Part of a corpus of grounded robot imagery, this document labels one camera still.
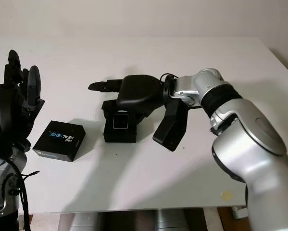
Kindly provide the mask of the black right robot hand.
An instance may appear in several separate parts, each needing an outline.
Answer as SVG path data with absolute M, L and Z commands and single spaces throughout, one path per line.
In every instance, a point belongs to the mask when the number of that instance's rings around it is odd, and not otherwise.
M 125 111 L 135 116 L 137 124 L 164 105 L 163 88 L 164 83 L 150 75 L 128 75 L 123 79 L 94 82 L 88 86 L 92 91 L 118 93 L 117 99 L 102 104 L 106 119 L 118 111 Z

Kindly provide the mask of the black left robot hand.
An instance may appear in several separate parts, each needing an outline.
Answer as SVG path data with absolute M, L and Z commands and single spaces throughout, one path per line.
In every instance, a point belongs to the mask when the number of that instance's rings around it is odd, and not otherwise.
M 30 146 L 27 138 L 44 102 L 38 67 L 22 69 L 18 53 L 10 50 L 0 84 L 0 127 L 6 141 Z

